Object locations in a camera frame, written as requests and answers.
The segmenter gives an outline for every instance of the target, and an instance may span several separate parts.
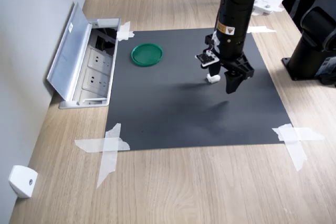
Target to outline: white plastic mount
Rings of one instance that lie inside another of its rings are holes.
[[[19,198],[30,198],[33,194],[37,172],[22,165],[14,165],[9,176],[9,184]]]
[[[257,12],[271,14],[280,8],[284,0],[255,0],[253,8]]]

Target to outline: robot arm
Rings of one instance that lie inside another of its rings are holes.
[[[242,81],[254,74],[244,52],[244,42],[255,0],[220,0],[215,31],[205,38],[209,45],[197,55],[203,69],[211,77],[218,75],[221,67],[227,69],[226,92],[237,90]]]

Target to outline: wooden desk surface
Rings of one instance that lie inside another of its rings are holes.
[[[121,17],[133,30],[213,27],[219,0],[87,0],[87,17]],[[326,141],[303,142],[297,172],[285,145],[123,152],[96,190],[101,154],[75,139],[104,136],[107,108],[59,110],[53,99],[29,167],[33,197],[11,223],[336,223],[336,89],[293,82],[280,61],[300,34],[286,12],[252,17],[277,33],[254,34],[296,127]]]

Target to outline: white wall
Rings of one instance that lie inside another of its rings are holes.
[[[0,0],[0,223],[16,200],[10,171],[28,165],[51,101],[45,77],[73,1]]]

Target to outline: green lid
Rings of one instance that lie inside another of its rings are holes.
[[[141,67],[149,67],[158,63],[163,56],[163,50],[156,44],[141,44],[132,50],[132,60]]]

